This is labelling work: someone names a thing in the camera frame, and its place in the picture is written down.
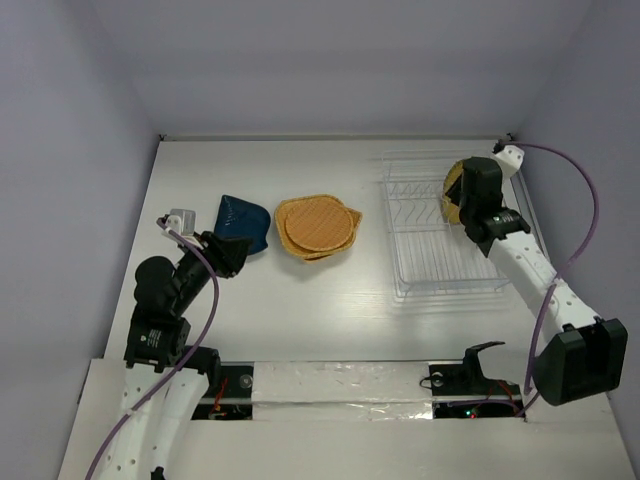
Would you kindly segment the round green rimmed woven plate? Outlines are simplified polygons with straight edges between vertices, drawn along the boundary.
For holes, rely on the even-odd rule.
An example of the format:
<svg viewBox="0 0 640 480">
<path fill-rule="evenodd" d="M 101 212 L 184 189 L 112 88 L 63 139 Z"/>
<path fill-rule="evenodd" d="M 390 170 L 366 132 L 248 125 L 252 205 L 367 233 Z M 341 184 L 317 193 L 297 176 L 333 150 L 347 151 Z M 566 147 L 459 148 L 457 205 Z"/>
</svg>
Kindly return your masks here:
<svg viewBox="0 0 640 480">
<path fill-rule="evenodd" d="M 447 173 L 443 182 L 441 211 L 443 218 L 451 225 L 459 225 L 461 181 L 466 160 L 457 161 Z"/>
</svg>

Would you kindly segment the dark blue leaf plate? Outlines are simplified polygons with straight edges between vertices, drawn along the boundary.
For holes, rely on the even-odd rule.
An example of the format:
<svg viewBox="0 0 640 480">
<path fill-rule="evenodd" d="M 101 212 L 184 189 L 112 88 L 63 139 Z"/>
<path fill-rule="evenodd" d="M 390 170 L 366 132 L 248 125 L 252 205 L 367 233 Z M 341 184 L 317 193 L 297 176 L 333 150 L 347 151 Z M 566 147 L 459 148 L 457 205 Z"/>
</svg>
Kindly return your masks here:
<svg viewBox="0 0 640 480">
<path fill-rule="evenodd" d="M 271 215 L 264 207 L 230 195 L 221 197 L 214 225 L 218 237 L 249 239 L 249 254 L 255 255 L 268 248 L 270 226 Z"/>
</svg>

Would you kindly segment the rounded square woven plate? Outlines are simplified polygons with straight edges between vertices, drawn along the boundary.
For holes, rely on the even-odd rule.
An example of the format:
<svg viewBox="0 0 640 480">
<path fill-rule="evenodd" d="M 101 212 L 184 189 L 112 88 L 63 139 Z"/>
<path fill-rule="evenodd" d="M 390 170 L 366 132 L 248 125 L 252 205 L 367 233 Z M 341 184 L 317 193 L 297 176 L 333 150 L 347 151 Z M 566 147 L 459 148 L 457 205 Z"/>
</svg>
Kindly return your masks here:
<svg viewBox="0 0 640 480">
<path fill-rule="evenodd" d="M 362 213 L 334 196 L 319 194 L 282 201 L 274 219 L 285 251 L 312 262 L 350 248 Z"/>
</svg>

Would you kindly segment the round woven orange plate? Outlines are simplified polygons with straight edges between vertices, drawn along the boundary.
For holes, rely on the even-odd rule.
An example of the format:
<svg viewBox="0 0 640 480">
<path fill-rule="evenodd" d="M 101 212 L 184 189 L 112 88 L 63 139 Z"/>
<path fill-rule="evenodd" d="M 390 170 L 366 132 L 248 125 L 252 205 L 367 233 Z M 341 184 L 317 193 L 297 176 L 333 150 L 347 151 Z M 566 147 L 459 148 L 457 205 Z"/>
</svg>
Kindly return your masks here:
<svg viewBox="0 0 640 480">
<path fill-rule="evenodd" d="M 304 249 L 328 251 L 348 240 L 353 220 L 341 203 L 316 198 L 296 206 L 286 216 L 285 230 L 289 238 Z"/>
</svg>

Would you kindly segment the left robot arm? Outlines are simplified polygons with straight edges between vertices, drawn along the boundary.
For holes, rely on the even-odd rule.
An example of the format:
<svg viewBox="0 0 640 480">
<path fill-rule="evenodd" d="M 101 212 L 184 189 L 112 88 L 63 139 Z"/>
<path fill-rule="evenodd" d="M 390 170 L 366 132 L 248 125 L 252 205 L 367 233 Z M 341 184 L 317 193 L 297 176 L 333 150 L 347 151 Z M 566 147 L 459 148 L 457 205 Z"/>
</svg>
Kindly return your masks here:
<svg viewBox="0 0 640 480">
<path fill-rule="evenodd" d="M 169 227 L 184 255 L 144 260 L 135 272 L 125 379 L 116 425 L 86 474 L 89 479 L 168 479 L 188 422 L 200 400 L 221 395 L 228 381 L 217 350 L 198 336 L 184 314 L 207 284 L 236 276 L 249 254 L 248 238 L 221 239 L 205 231 L 188 240 Z"/>
</svg>

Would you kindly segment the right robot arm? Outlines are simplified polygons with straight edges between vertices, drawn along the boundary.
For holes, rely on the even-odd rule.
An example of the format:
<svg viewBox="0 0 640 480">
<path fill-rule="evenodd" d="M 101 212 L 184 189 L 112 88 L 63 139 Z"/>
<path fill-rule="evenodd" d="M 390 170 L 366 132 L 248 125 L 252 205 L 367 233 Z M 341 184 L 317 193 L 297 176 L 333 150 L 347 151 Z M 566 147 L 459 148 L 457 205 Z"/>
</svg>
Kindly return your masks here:
<svg viewBox="0 0 640 480">
<path fill-rule="evenodd" d="M 524 391 L 552 406 L 618 388 L 628 331 L 582 301 L 540 249 L 530 225 L 503 202 L 503 169 L 522 160 L 472 156 L 443 184 L 443 208 L 535 314 Z"/>
</svg>

